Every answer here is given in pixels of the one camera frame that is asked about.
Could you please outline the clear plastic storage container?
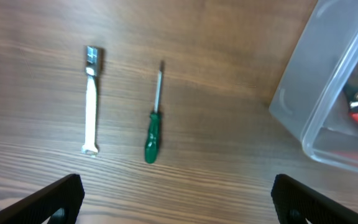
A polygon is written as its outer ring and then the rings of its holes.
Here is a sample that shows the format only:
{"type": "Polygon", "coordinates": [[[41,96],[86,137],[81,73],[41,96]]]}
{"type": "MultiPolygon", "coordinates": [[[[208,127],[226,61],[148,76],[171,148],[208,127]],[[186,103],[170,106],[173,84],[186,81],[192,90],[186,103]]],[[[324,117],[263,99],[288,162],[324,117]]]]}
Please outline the clear plastic storage container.
{"type": "Polygon", "coordinates": [[[318,1],[269,110],[311,159],[358,172],[358,124],[343,87],[358,85],[358,0],[318,1]]]}

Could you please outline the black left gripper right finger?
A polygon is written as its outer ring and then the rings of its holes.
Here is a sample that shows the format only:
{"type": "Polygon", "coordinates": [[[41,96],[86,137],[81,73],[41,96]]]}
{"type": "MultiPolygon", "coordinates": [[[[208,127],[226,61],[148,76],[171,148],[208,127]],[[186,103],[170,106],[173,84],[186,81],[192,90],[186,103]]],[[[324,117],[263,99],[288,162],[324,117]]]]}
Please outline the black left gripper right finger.
{"type": "Polygon", "coordinates": [[[358,224],[358,213],[286,174],[275,177],[271,197],[281,224],[358,224]]]}

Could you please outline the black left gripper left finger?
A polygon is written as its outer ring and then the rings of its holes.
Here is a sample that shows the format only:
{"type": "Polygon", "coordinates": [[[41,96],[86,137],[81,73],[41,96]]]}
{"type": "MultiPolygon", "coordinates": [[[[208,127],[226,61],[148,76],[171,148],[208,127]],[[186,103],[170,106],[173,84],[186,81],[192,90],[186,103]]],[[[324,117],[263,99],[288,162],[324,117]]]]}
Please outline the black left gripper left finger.
{"type": "Polygon", "coordinates": [[[78,174],[69,174],[0,211],[0,223],[76,223],[85,191],[78,174]]]}

